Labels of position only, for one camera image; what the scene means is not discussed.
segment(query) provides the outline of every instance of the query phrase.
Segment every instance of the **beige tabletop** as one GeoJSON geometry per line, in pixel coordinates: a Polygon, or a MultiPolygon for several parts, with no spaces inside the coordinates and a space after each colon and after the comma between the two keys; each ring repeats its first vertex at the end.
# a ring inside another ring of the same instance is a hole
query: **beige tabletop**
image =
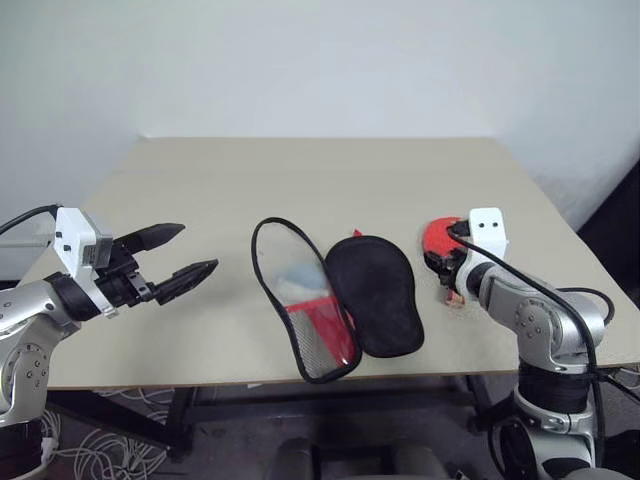
{"type": "MultiPolygon", "coordinates": [[[[441,301],[423,263],[430,220],[502,209],[506,259],[560,286],[607,293],[616,317],[597,350],[603,365],[640,361],[640,313],[506,149],[491,139],[157,139],[139,143],[84,205],[115,235],[159,222],[187,228],[137,256],[147,281],[218,258],[196,290],[165,305],[96,318],[55,350],[50,387],[205,385],[298,380],[280,318],[251,266],[250,238],[265,217],[300,226],[321,252],[354,228],[409,258],[424,346],[400,358],[364,356],[351,377],[509,371],[513,333],[479,306],[441,301]]],[[[27,279],[59,269],[51,251],[27,279]]]]}

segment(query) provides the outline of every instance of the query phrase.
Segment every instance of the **floor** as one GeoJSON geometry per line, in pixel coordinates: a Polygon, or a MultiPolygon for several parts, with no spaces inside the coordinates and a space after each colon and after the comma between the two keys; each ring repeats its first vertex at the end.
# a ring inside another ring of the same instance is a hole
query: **floor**
{"type": "MultiPolygon", "coordinates": [[[[485,377],[492,400],[505,396],[516,381],[515,375],[485,377]]],[[[219,401],[228,397],[268,396],[276,393],[307,392],[310,389],[341,391],[345,389],[385,389],[406,385],[464,388],[459,377],[423,379],[385,379],[342,381],[327,386],[306,384],[227,386],[207,389],[203,398],[219,401]]],[[[640,429],[637,406],[608,385],[603,386],[607,433],[614,435],[626,429],[640,429]]],[[[141,402],[122,400],[133,408],[141,402]]],[[[306,437],[323,445],[376,445],[394,440],[410,439],[426,443],[445,464],[452,475],[463,471],[472,480],[499,478],[488,454],[486,438],[474,436],[466,429],[471,408],[438,407],[387,412],[363,412],[348,415],[306,416],[298,418],[228,420],[198,426],[194,450],[180,464],[165,462],[151,477],[154,479],[184,478],[190,480],[246,479],[261,480],[278,446],[286,439],[306,437]]],[[[78,445],[90,428],[64,419],[63,446],[78,445]]],[[[50,467],[49,478],[72,476],[72,460],[58,459],[50,467]]],[[[375,461],[330,462],[323,464],[323,480],[346,475],[377,473],[375,461]]]]}

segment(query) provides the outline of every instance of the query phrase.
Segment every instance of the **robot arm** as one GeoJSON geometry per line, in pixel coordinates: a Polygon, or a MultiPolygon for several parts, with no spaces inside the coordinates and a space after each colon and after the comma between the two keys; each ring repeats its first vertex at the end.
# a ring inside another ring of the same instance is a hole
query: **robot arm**
{"type": "Polygon", "coordinates": [[[69,271],[0,292],[0,478],[38,478],[39,417],[49,362],[83,321],[156,300],[163,305],[195,288],[217,260],[185,267],[158,285],[146,282],[133,255],[171,240],[183,225],[159,224],[113,237],[86,213],[59,208],[54,250],[69,271]]]}
{"type": "MultiPolygon", "coordinates": [[[[520,358],[513,393],[481,414],[476,426],[490,434],[498,429],[509,479],[564,478],[571,471],[595,467],[588,349],[573,314],[483,254],[464,250],[455,241],[461,237],[470,237],[473,245],[502,259],[507,240],[500,210],[474,209],[468,220],[433,222],[425,232],[425,261],[457,298],[454,305],[478,301],[516,334],[520,358]]],[[[598,307],[583,295],[536,282],[581,317],[595,348],[606,327],[598,307]]]]}

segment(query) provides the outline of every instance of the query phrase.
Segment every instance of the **white wall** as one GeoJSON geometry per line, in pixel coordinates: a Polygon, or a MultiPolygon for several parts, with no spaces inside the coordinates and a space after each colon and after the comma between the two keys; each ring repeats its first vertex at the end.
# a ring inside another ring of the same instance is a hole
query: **white wall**
{"type": "Polygon", "coordinates": [[[489,135],[579,227],[638,156],[639,20],[634,0],[4,0],[0,218],[82,203],[139,135],[489,135]]]}

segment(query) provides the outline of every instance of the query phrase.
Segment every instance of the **cable bundle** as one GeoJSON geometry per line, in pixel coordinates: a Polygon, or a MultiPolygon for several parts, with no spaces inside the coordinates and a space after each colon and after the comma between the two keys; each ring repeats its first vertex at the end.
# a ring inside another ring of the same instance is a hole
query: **cable bundle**
{"type": "MultiPolygon", "coordinates": [[[[173,393],[173,390],[159,390],[145,393],[128,393],[127,390],[99,392],[105,397],[122,396],[130,400],[142,400],[150,408],[167,406],[170,402],[151,400],[162,394],[173,393]]],[[[158,410],[147,415],[151,420],[165,423],[168,413],[158,410]]],[[[147,445],[138,440],[95,429],[89,433],[77,448],[58,450],[61,420],[60,416],[45,411],[42,416],[43,435],[51,438],[52,448],[44,450],[44,462],[49,464],[54,457],[73,458],[73,475],[75,480],[148,480],[165,461],[167,453],[157,447],[147,445]]]]}

